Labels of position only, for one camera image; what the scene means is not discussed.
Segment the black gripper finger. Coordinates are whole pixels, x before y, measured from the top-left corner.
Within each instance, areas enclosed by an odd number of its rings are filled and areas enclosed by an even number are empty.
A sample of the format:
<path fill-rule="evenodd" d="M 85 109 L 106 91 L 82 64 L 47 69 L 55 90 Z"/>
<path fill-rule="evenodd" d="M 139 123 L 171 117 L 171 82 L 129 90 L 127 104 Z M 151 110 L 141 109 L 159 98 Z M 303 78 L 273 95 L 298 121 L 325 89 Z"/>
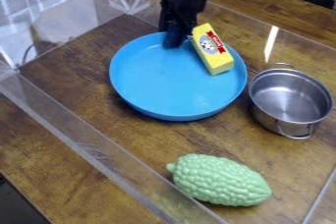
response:
<path fill-rule="evenodd" d="M 159 0 L 159 19 L 158 19 L 158 30 L 167 31 L 173 22 L 171 10 L 169 7 L 169 0 Z"/>
<path fill-rule="evenodd" d="M 162 42 L 163 47 L 177 48 L 185 38 L 191 35 L 191 29 L 195 25 L 195 20 L 189 20 L 185 24 L 178 20 L 165 20 L 161 26 L 166 32 Z"/>

